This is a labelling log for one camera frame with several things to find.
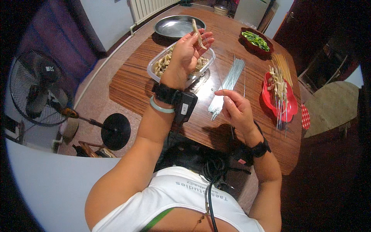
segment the wooden skewer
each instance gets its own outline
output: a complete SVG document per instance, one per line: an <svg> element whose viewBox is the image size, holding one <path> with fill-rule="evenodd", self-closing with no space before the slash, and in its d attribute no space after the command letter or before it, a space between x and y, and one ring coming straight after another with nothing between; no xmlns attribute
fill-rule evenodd
<svg viewBox="0 0 371 232"><path fill-rule="evenodd" d="M286 58L282 54L272 54L272 63L275 69L281 69L283 72L283 78L292 86L292 80L290 75L289 65Z"/></svg>

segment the red polka dot cloth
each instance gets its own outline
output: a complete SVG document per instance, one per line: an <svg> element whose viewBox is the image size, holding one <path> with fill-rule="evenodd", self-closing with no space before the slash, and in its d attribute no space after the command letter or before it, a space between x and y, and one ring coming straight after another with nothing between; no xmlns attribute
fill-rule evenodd
<svg viewBox="0 0 371 232"><path fill-rule="evenodd" d="M302 104L302 125L303 128L308 130L311 126L311 118L309 117L308 109Z"/></svg>

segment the purple curtain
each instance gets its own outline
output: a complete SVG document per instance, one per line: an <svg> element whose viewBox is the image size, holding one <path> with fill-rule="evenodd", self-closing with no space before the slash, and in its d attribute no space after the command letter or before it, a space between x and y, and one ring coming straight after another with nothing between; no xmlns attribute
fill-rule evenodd
<svg viewBox="0 0 371 232"><path fill-rule="evenodd" d="M17 56L31 49L56 61L65 75L62 88L70 96L98 60L62 0L42 4L23 35Z"/></svg>

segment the white t-shirt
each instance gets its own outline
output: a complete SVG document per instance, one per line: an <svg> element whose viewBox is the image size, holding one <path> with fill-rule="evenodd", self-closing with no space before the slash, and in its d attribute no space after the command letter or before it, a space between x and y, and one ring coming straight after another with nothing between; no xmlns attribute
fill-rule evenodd
<svg viewBox="0 0 371 232"><path fill-rule="evenodd" d="M206 213L205 178L183 167L168 167L153 174L147 188L100 220L93 232L140 231L152 219L174 207ZM264 232L257 220L249 218L228 193L211 189L214 216L240 232Z"/></svg>

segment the red plate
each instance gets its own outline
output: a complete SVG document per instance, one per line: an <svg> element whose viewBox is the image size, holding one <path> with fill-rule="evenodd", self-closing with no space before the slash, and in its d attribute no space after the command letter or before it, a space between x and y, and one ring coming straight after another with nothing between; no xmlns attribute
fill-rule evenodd
<svg viewBox="0 0 371 232"><path fill-rule="evenodd" d="M268 91L267 89L267 82L268 79L271 78L271 75L269 72L265 74L264 78L264 84L263 84L263 90L262 90L262 97L265 105L270 108L273 111L273 114L275 117L277 117L277 108L275 107L276 103L275 97L274 97L274 91ZM298 103L294 97L294 93L292 92L291 86L287 83L287 121L290 122L292 119L292 116L298 112ZM286 113L284 112L281 117L282 121L286 121Z"/></svg>

